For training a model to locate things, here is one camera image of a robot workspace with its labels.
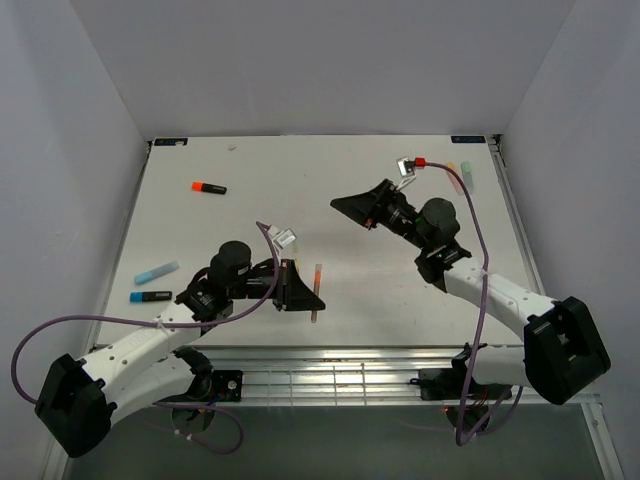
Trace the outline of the thin orange highlighter pen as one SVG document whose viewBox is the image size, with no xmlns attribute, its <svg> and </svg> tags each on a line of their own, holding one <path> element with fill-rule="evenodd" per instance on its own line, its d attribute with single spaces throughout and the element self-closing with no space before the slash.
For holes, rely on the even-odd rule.
<svg viewBox="0 0 640 480">
<path fill-rule="evenodd" d="M 314 271 L 313 293 L 317 297 L 319 297 L 319 294 L 320 294 L 321 277 L 322 277 L 322 264 L 316 264 L 315 271 Z M 317 319 L 318 319 L 318 310 L 313 310 L 310 316 L 311 323 L 315 324 L 317 322 Z"/>
</svg>

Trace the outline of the black orange-capped highlighter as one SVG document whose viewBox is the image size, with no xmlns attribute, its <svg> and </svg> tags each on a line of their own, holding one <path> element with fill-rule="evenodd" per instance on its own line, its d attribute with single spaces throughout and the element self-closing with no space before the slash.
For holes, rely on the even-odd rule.
<svg viewBox="0 0 640 480">
<path fill-rule="evenodd" d="M 216 195 L 225 195 L 227 193 L 227 188 L 221 185 L 215 185 L 205 182 L 193 182 L 191 184 L 191 189 L 196 192 L 203 192 L 209 194 Z"/>
</svg>

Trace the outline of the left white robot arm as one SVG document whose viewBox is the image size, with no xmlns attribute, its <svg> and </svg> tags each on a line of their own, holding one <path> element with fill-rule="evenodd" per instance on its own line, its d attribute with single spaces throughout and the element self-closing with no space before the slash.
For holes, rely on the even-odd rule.
<svg viewBox="0 0 640 480">
<path fill-rule="evenodd" d="M 163 400 L 229 399 L 210 361 L 192 342 L 232 316 L 236 300 L 266 299 L 286 312 L 322 311 L 325 303 L 300 278 L 291 259 L 258 264 L 240 241 L 224 243 L 156 317 L 81 359 L 65 354 L 49 368 L 35 413 L 72 458 L 95 448 L 111 427 Z"/>
</svg>

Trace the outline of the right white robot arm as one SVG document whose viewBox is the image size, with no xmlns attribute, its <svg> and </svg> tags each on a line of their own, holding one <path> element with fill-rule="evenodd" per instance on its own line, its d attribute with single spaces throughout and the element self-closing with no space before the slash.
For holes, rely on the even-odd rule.
<svg viewBox="0 0 640 480">
<path fill-rule="evenodd" d="M 460 230 L 453 204 L 428 200 L 411 206 L 390 181 L 331 201 L 355 223 L 386 227 L 419 248 L 415 264 L 423 280 L 497 319 L 522 342 L 519 347 L 481 344 L 456 355 L 446 375 L 471 389 L 523 386 L 562 405 L 611 368 L 611 360 L 587 305 L 575 297 L 556 300 L 489 274 L 455 236 Z"/>
</svg>

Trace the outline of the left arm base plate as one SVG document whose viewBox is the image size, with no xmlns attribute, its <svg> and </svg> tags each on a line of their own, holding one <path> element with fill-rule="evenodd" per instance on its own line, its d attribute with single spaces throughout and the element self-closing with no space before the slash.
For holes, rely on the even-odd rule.
<svg viewBox="0 0 640 480">
<path fill-rule="evenodd" d="M 210 388 L 206 400 L 209 403 L 242 400 L 244 372 L 241 370 L 214 370 L 211 374 Z"/>
</svg>

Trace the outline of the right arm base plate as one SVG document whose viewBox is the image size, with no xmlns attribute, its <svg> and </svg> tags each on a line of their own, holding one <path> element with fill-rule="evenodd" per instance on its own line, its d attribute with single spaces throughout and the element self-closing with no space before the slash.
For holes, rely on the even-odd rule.
<svg viewBox="0 0 640 480">
<path fill-rule="evenodd" d="M 421 369 L 415 378 L 409 381 L 420 390 L 420 398 L 426 401 L 459 399 L 462 393 L 464 375 L 453 368 Z M 481 385 L 471 381 L 468 399 L 471 401 L 497 400 L 506 394 L 506 399 L 512 397 L 512 388 L 501 384 Z"/>
</svg>

